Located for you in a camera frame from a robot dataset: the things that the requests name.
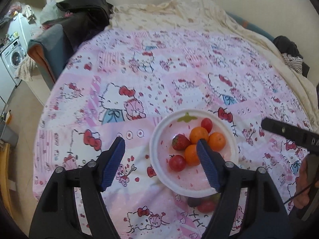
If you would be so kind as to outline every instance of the gray bin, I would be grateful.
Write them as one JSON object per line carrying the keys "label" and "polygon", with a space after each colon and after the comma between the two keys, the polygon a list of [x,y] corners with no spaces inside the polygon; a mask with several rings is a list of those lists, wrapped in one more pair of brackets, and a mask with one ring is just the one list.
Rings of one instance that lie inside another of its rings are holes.
{"label": "gray bin", "polygon": [[19,136],[12,131],[5,121],[0,123],[0,140],[9,143],[12,147],[17,145]]}

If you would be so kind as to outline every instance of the orange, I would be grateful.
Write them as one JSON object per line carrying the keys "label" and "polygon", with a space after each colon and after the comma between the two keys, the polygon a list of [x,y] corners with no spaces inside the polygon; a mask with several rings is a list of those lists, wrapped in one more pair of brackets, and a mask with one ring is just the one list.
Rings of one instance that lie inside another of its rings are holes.
{"label": "orange", "polygon": [[213,151],[219,152],[226,145],[226,139],[223,134],[214,132],[209,136],[208,145]]}
{"label": "orange", "polygon": [[189,140],[193,145],[197,144],[198,140],[202,138],[208,141],[208,132],[203,127],[195,127],[189,134]]}
{"label": "orange", "polygon": [[200,164],[200,160],[197,156],[196,152],[196,145],[190,145],[185,149],[185,154],[184,154],[186,163],[189,166],[197,166]]}

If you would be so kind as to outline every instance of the hello kitty tablecloth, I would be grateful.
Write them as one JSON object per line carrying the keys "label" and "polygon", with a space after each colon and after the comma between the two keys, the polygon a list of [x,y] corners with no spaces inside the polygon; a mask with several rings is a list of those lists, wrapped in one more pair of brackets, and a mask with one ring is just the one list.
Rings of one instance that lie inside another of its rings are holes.
{"label": "hello kitty tablecloth", "polygon": [[[149,140],[163,117],[179,109],[213,112],[232,131],[239,166],[264,166],[283,200],[307,153],[260,127],[268,116],[302,128],[310,123],[283,78],[248,42],[200,31],[106,30],[70,59],[44,108],[34,151],[34,195],[57,166],[78,168],[117,136],[126,152],[102,193],[121,238],[200,238],[211,218],[166,188],[149,159]],[[79,189],[82,230],[90,233]],[[238,231],[245,191],[233,224]]]}

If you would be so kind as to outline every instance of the pink plate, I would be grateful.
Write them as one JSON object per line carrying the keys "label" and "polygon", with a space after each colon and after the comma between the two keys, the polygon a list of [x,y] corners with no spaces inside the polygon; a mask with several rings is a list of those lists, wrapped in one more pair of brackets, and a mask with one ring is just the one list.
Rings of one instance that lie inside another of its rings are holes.
{"label": "pink plate", "polygon": [[202,198],[216,193],[216,190],[210,187],[202,165],[186,166],[183,171],[174,172],[170,169],[168,161],[170,155],[184,155],[183,151],[172,148],[173,137],[177,134],[185,134],[189,137],[190,131],[200,126],[204,118],[209,118],[213,122],[211,133],[220,132],[226,138],[226,146],[220,152],[225,161],[238,164],[237,143],[234,135],[212,112],[196,109],[174,112],[156,126],[150,140],[150,159],[157,177],[177,194],[193,198]]}

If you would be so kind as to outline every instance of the white door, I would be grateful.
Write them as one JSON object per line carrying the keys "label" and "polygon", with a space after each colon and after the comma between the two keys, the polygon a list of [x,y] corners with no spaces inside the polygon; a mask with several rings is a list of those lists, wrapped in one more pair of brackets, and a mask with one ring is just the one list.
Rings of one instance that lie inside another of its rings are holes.
{"label": "white door", "polygon": [[0,97],[4,100],[5,103],[8,102],[8,99],[15,86],[15,82],[10,76],[2,59],[0,58]]}
{"label": "white door", "polygon": [[0,114],[3,112],[4,107],[5,107],[5,103],[4,103],[3,99],[0,98]]}

